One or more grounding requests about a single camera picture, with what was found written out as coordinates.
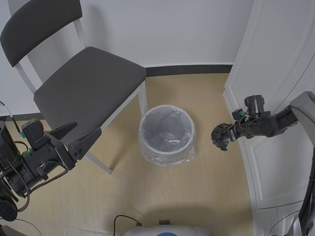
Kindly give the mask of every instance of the black baseboard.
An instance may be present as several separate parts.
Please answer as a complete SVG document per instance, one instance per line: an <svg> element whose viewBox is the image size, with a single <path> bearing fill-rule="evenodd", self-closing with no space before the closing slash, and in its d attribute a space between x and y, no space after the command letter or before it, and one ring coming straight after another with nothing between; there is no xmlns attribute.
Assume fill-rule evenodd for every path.
<svg viewBox="0 0 315 236"><path fill-rule="evenodd" d="M14 119L18 120L30 120L32 118L36 118L39 120L44 120L44 117L41 113L33 113L33 114L24 114L24 115L14 115ZM4 121L12 121L11 116L0 116L0 120Z"/></svg>
<svg viewBox="0 0 315 236"><path fill-rule="evenodd" d="M233 65L167 65L147 67L147 77L196 74L196 73L229 73Z"/></svg>

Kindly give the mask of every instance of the trash can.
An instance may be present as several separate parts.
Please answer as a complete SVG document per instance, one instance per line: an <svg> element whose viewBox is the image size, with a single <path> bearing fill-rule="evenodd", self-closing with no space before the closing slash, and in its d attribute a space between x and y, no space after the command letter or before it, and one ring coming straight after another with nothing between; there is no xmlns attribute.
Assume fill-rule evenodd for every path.
<svg viewBox="0 0 315 236"><path fill-rule="evenodd" d="M139 145L143 158L158 166L186 163L195 158L195 124L183 109L160 105L142 117Z"/></svg>

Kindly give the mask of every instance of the black crumpled plastic bag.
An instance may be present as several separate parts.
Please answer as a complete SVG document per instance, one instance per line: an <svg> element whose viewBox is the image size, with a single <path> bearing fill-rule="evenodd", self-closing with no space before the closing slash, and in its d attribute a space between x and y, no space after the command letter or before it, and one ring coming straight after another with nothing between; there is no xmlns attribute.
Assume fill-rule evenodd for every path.
<svg viewBox="0 0 315 236"><path fill-rule="evenodd" d="M227 151L226 147L230 142L229 136L227 135L227 128L230 126L231 124L226 123L219 124L211 133L212 143L223 151Z"/></svg>

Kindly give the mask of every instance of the white chair frame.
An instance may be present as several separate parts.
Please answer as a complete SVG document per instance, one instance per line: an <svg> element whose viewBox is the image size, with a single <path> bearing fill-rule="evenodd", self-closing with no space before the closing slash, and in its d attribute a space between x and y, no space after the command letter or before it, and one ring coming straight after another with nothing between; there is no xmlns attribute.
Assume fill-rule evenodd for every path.
<svg viewBox="0 0 315 236"><path fill-rule="evenodd" d="M77 34L78 34L78 37L80 39L80 42L82 44L83 49L88 47L88 45L85 41L84 32L83 32L83 28L82 28L80 19L75 20L73 23L74 23L74 26L76 28L76 31L77 31ZM35 77L35 78L33 78L34 84L36 82L36 84L42 85L42 82L41 82L40 78L37 76L36 71L35 71L34 67L32 66L32 64L30 63L28 58L26 58L26 59L23 58L22 61L20 61L19 63L17 63L15 65L15 68L18 70L22 79L24 80L24 82L26 83L26 85L28 86L30 91L34 94L36 91L34 84L30 81L29 77L25 73L25 71L22 68L20 63L24 63L23 66L27 67L28 74L29 75L32 74L33 75L32 77ZM127 104L136 95L138 95L138 97L139 97L141 116L144 116L144 114L148 110L148 107L147 107L146 85L145 85L145 82L142 82L141 85L127 98L127 100L125 100L124 103L121 104L120 107L117 108L116 111L101 125L100 128L102 131L108 126L108 124L111 123L111 121L124 109L125 106L127 106ZM112 170L110 168L108 168L104 163L102 163L99 159L97 159L90 151L88 151L85 154L85 156L89 160L91 160L93 163L95 163L98 167L100 167L102 170L104 170L108 174L111 174Z"/></svg>

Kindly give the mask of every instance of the beige floor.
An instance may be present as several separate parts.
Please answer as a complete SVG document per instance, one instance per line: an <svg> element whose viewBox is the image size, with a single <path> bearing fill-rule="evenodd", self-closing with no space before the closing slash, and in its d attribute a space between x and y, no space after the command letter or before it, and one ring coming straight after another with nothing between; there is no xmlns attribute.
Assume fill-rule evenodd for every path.
<svg viewBox="0 0 315 236"><path fill-rule="evenodd" d="M146 226L170 219L173 224L205 225L216 236L252 235L249 191L238 143L230 144L228 152L211 143L213 128L231 122L222 96L226 79L227 74L146 79L148 108L173 104L194 120L197 156L193 161L161 168L142 159L138 146L141 116L135 98L91 149L112 174L84 158L67 175L32 193L29 207L18 218L35 224L43 236L112 235L118 214L132 216ZM7 126L18 139L13 124ZM22 221L8 225L27 235L39 235ZM133 226L127 218L117 219L119 233Z"/></svg>

